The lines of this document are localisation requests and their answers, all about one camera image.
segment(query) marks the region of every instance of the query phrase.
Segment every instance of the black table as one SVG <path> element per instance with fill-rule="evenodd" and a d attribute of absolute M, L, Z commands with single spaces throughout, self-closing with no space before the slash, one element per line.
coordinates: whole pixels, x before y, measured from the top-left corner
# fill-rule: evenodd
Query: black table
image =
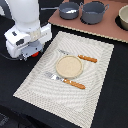
<path fill-rule="evenodd" d="M 61 3 L 62 0 L 39 1 L 40 8 L 58 7 Z M 54 11 L 41 11 L 41 24 L 47 22 Z M 14 21 L 0 16 L 0 53 L 8 57 L 3 34 L 13 25 Z M 128 128 L 128 44 L 52 25 L 53 37 L 46 43 L 44 52 L 59 31 L 114 44 L 91 128 Z M 33 117 L 52 128 L 79 128 L 54 114 L 13 97 L 43 53 L 35 58 L 29 57 L 27 61 L 11 61 L 0 56 L 0 106 Z"/>

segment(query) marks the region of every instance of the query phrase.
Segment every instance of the knife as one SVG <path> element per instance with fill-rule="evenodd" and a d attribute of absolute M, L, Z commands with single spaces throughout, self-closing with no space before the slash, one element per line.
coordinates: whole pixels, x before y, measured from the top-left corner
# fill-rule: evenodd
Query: knife
<path fill-rule="evenodd" d="M 83 59 L 83 60 L 91 61 L 91 62 L 94 62 L 94 63 L 97 62 L 97 59 L 95 59 L 95 58 L 91 58 L 91 57 L 87 57 L 87 56 L 83 56 L 83 55 L 77 55 L 77 54 L 70 53 L 70 52 L 67 52 L 67 51 L 63 51 L 63 50 L 60 50 L 60 49 L 58 49 L 58 51 L 63 53 L 63 54 L 66 54 L 66 55 L 77 56 L 77 57 L 79 57 L 80 59 Z"/>
<path fill-rule="evenodd" d="M 70 85 L 75 86 L 75 87 L 77 87 L 77 88 L 85 89 L 85 86 L 84 86 L 84 85 L 79 84 L 79 83 L 76 83 L 76 82 L 71 81 L 71 80 L 68 80 L 68 79 L 60 78 L 59 76 L 57 76 L 57 75 L 55 75 L 55 74 L 53 74 L 53 73 L 51 73 L 51 72 L 45 72 L 44 75 L 45 75 L 46 77 L 52 79 L 52 80 L 60 80 L 60 81 L 62 81 L 62 82 L 64 82 L 64 83 L 70 84 Z"/>

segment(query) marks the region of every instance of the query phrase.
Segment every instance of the wooden plate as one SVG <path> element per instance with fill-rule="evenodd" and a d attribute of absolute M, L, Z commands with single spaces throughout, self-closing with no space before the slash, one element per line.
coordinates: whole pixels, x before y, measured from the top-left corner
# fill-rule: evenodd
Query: wooden plate
<path fill-rule="evenodd" d="M 82 73 L 83 63 L 76 56 L 66 55 L 57 61 L 56 71 L 63 78 L 75 78 Z"/>

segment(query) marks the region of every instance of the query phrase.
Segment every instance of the fork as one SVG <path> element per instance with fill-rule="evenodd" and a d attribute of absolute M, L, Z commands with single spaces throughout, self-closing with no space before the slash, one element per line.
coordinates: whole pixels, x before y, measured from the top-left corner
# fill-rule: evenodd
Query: fork
<path fill-rule="evenodd" d="M 63 78 L 61 78 L 55 74 L 52 74 L 51 72 L 45 72 L 45 76 L 50 78 L 50 79 L 53 79 L 53 80 L 60 80 L 64 83 L 70 84 L 70 85 L 75 86 L 75 87 L 80 88 L 80 89 L 85 89 L 84 85 L 76 83 L 76 82 L 68 80 L 68 79 L 63 79 Z"/>

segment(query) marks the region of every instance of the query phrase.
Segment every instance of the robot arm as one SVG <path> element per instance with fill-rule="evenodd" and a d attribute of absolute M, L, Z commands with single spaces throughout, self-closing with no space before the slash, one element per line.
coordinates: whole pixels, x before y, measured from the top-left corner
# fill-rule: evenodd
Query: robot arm
<path fill-rule="evenodd" d="M 40 26 L 38 0 L 0 0 L 0 14 L 15 21 L 4 34 L 12 58 L 23 55 L 26 59 L 42 52 L 45 42 L 52 38 L 51 24 Z"/>

